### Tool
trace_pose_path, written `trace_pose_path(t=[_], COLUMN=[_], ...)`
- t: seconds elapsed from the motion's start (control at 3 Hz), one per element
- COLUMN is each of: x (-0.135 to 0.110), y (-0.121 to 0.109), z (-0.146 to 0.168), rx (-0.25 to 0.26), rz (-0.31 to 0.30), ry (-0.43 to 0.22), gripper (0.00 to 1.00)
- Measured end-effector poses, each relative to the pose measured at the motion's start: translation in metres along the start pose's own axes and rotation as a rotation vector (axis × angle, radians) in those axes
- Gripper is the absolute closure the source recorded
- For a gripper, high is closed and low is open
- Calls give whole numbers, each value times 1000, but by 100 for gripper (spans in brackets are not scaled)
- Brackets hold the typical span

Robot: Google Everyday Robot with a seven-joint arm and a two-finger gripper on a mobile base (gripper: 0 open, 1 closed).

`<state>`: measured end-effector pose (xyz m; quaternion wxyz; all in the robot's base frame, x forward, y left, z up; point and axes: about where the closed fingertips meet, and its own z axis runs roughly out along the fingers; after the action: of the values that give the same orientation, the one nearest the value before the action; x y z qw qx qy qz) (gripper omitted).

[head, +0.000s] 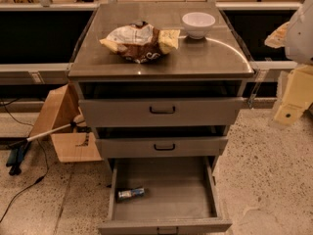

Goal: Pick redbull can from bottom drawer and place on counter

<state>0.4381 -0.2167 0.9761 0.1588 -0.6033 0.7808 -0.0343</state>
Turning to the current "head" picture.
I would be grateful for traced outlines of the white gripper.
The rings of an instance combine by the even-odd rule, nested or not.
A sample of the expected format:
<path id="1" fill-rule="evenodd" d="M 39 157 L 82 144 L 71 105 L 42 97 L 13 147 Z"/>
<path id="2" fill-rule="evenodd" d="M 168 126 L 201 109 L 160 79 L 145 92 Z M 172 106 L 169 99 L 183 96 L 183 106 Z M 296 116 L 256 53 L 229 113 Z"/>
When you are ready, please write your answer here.
<path id="1" fill-rule="evenodd" d="M 313 104 L 313 0 L 305 0 L 292 15 L 264 41 L 271 48 L 285 46 L 286 57 L 299 64 L 278 79 L 273 121 L 290 126 Z"/>

